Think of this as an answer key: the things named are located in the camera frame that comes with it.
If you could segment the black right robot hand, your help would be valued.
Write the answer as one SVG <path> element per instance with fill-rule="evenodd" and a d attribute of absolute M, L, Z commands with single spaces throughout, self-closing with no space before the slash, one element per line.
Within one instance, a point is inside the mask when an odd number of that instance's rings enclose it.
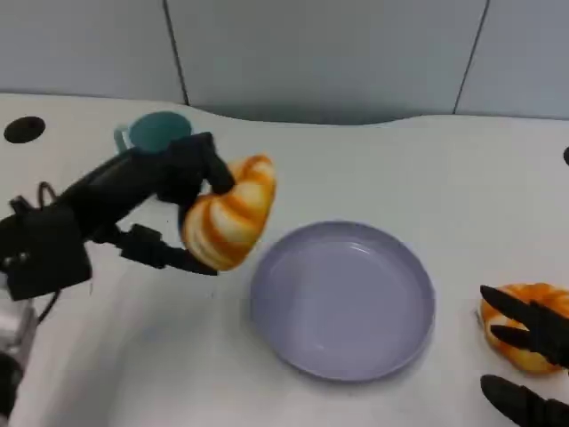
<path fill-rule="evenodd" d="M 492 326 L 499 341 L 519 350 L 542 355 L 550 364 L 568 367 L 568 319 L 539 302 L 522 302 L 490 286 L 481 286 L 485 302 L 506 317 L 523 324 L 521 330 L 511 326 Z M 497 375 L 480 377 L 485 398 L 500 413 L 518 426 L 566 426 L 568 405 L 556 399 L 544 399 L 525 386 Z"/>

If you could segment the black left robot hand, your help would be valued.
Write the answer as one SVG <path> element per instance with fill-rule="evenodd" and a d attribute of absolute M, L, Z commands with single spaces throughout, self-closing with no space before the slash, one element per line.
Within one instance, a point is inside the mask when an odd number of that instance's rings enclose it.
<path fill-rule="evenodd" d="M 158 231 L 139 224 L 128 231 L 117 226 L 152 196 L 178 206 L 178 223 L 182 224 L 205 181 L 219 195 L 235 185 L 227 164 L 217 154 L 212 134 L 198 133 L 173 141 L 159 152 L 128 149 L 72 184 L 56 203 L 73 211 L 85 241 L 111 244 L 125 259 L 155 269 L 174 267 L 216 276 L 217 269 L 186 249 L 168 246 Z"/>

